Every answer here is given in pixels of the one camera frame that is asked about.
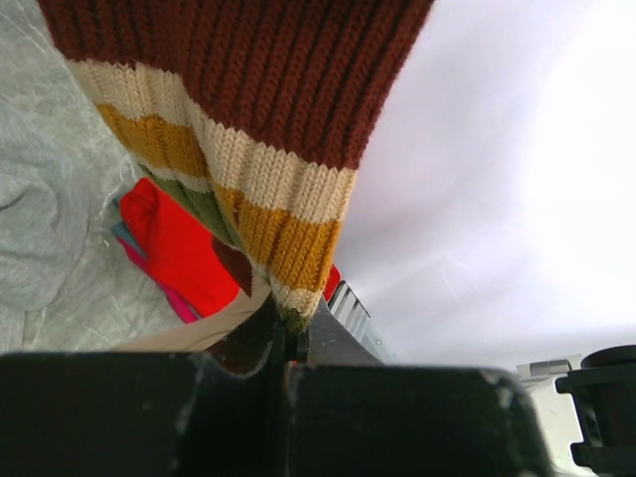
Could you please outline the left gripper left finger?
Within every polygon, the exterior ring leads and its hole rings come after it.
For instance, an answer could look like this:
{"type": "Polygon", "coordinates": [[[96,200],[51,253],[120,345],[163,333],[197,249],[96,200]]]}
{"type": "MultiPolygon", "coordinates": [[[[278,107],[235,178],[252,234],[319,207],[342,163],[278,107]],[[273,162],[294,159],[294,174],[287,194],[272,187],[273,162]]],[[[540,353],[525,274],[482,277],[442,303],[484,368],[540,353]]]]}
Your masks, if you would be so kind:
{"type": "Polygon", "coordinates": [[[268,476],[271,301],[204,352],[1,359],[5,476],[268,476]]]}

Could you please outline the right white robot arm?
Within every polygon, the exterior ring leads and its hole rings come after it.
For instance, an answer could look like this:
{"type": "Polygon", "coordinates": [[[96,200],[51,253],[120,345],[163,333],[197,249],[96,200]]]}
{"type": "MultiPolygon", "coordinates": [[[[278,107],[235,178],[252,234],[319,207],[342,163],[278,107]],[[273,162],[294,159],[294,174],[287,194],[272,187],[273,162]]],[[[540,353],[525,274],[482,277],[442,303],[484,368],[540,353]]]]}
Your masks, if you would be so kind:
{"type": "Polygon", "coordinates": [[[517,367],[556,476],[635,474],[635,347],[517,367]]]}

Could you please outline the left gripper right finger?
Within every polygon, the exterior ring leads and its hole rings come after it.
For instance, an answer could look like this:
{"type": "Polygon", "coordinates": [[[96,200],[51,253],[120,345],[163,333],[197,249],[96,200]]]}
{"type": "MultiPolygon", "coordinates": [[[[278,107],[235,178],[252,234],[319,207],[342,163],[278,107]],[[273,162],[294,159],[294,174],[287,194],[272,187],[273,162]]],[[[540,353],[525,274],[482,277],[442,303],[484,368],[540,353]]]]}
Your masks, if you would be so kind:
{"type": "Polygon", "coordinates": [[[290,476],[549,476],[530,397],[492,368],[379,362],[319,306],[287,369],[290,476]]]}

